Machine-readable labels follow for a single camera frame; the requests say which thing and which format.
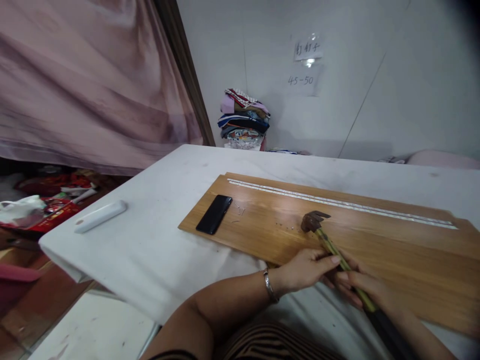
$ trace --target wooden board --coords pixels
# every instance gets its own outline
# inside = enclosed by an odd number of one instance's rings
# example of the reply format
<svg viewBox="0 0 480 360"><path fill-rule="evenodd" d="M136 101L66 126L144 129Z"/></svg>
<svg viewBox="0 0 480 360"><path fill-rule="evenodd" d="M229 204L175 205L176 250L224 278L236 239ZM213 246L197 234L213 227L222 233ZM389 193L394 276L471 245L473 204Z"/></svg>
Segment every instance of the wooden board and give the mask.
<svg viewBox="0 0 480 360"><path fill-rule="evenodd" d="M238 181L447 221L456 229L289 197ZM232 197L233 204L214 235L196 231L216 195ZM237 205L245 209L241 216ZM376 270L420 318L478 336L480 233L448 211L227 173L178 228L282 265L300 249L321 247L314 234L300 229L303 215L313 210L332 216L322 223L329 238Z"/></svg>

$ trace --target paper note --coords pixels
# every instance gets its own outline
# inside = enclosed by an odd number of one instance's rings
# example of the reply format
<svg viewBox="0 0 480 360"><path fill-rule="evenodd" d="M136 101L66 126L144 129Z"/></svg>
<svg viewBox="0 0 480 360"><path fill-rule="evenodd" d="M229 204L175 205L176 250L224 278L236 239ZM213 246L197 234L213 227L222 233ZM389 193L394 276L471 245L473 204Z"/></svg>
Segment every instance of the paper note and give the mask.
<svg viewBox="0 0 480 360"><path fill-rule="evenodd" d="M295 60L318 59L324 56L317 36L298 40L295 43Z"/></svg>
<svg viewBox="0 0 480 360"><path fill-rule="evenodd" d="M321 64L307 67L294 63L282 78L282 86L285 88L285 92L306 97L316 96L322 68Z"/></svg>

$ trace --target white wall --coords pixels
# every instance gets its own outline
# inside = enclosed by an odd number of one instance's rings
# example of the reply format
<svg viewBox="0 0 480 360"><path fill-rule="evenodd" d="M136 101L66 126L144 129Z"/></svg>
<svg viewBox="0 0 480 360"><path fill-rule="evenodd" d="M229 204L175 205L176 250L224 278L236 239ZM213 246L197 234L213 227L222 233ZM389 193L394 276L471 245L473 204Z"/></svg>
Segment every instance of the white wall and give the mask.
<svg viewBox="0 0 480 360"><path fill-rule="evenodd" d="M439 1L177 0L217 146L223 91L237 87L269 108L268 147L480 157L477 69ZM291 96L294 43L309 32L324 38L319 94Z"/></svg>
<svg viewBox="0 0 480 360"><path fill-rule="evenodd" d="M436 149L480 160L480 62L456 10L412 1L341 158Z"/></svg>

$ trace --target hammer handle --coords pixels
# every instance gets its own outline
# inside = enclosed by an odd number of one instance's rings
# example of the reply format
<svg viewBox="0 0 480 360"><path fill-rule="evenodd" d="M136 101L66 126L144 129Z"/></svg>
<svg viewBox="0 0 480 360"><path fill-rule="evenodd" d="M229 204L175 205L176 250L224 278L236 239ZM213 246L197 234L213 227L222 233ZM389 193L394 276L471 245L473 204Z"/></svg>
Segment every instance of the hammer handle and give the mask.
<svg viewBox="0 0 480 360"><path fill-rule="evenodd" d="M352 271L352 268L348 262L329 240L327 234L325 234L321 228L317 229L315 234L317 234L318 237L323 240L323 245L326 247L327 251L340 257L341 269L343 271ZM376 332L380 336L388 351L392 354L393 358L395 360L418 360L418 355L405 340L402 334L400 334L388 316L378 307L378 305L375 304L362 289L356 287L353 289L363 303L366 317L368 320L370 320L370 323L375 328Z"/></svg>
<svg viewBox="0 0 480 360"><path fill-rule="evenodd" d="M340 257L341 269L343 271L352 271L352 268L350 267L349 263L344 259L340 251L338 251L337 248L332 244L327 234L325 234L321 228L317 229L315 233L318 235L320 239L323 240L323 245L331 254L337 255ZM379 307L372 301L372 299L370 299L370 296L368 296L365 291L359 288L355 288L355 292L360 298L363 306L365 307L365 310L367 310L370 313L373 313L374 311L379 309Z"/></svg>

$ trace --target hammer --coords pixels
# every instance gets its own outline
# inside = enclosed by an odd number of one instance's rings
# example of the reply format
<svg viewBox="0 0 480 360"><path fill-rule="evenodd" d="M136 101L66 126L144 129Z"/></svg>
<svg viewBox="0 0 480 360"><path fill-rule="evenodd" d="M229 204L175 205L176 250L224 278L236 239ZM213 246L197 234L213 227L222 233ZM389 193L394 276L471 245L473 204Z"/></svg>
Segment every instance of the hammer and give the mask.
<svg viewBox="0 0 480 360"><path fill-rule="evenodd" d="M320 224L323 220L329 219L331 216L321 211L310 211L303 216L301 221L301 229L308 233L311 231L315 233L320 239L323 247L331 255L340 257L340 264L338 271L352 271L348 262L329 240L327 234L322 230ZM410 344L404 339L402 334L397 330L392 321L387 315L375 304L365 291L359 288L354 288L354 291L360 298L365 314L375 328L377 334L385 344L388 351L392 354L395 360L419 359Z"/></svg>

